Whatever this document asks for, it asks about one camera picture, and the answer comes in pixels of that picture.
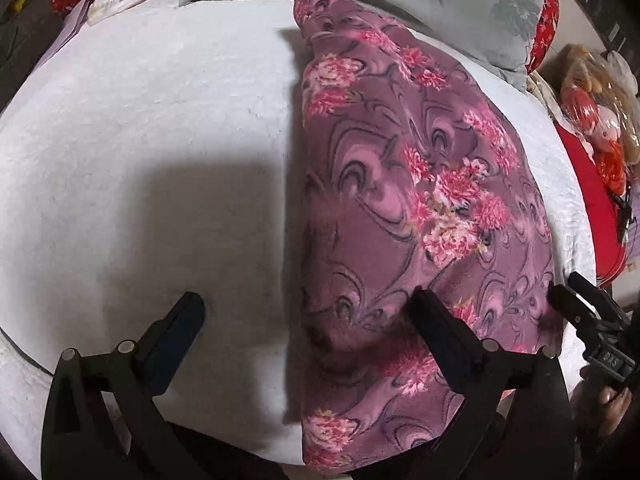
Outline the person's hand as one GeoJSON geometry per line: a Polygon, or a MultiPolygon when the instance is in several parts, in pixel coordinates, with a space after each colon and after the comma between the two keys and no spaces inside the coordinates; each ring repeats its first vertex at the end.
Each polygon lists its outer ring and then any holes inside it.
{"type": "Polygon", "coordinates": [[[620,426],[632,403],[628,388],[617,391],[608,386],[599,373],[593,373],[590,365],[579,372],[580,382],[576,392],[578,426],[585,436],[605,440],[620,426]]]}

